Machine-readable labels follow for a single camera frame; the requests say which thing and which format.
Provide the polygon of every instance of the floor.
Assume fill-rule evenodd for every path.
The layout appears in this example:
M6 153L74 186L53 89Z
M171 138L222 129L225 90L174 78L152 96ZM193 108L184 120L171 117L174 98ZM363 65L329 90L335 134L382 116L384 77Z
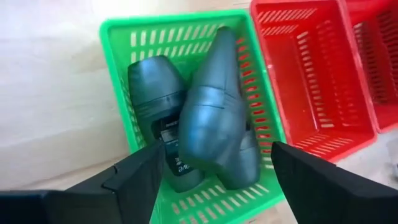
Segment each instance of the floor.
M106 18L248 6L249 0L2 1L0 189L65 189L127 155L98 38ZM338 164L398 188L388 154L397 146L395 130ZM250 222L295 219L281 202Z

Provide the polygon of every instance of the plastic basket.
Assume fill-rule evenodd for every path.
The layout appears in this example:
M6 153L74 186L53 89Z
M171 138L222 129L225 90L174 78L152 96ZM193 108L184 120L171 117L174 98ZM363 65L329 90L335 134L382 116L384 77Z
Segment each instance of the plastic basket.
M398 1L347 0L381 133L398 127Z
M332 162L372 143L370 96L341 5L262 0L251 13L288 143Z
M239 223L284 198L273 170L272 141L285 141L254 26L245 10L201 12L175 16L137 17L106 21L100 30L131 152L145 145L127 90L127 66L153 55L166 55L184 79L197 69L218 27L230 26L238 40L242 82L262 151L258 184L227 191L214 175L197 188L175 193L162 183L152 223Z

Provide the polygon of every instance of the dark gray bottle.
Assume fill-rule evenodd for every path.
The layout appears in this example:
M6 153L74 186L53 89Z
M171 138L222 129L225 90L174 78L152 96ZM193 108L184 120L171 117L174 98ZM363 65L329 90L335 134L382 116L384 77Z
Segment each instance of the dark gray bottle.
M222 27L194 73L181 112L181 158L198 169L224 171L239 152L245 123L236 37L230 28Z
M183 163L178 155L178 121L187 94L178 70L167 57L151 57L130 65L128 79L131 102L146 143L157 139L165 143L166 181L176 192L196 187L205 178L204 172Z
M246 125L239 154L228 162L226 170L217 175L227 190L243 189L259 181L261 153L256 134L249 124Z

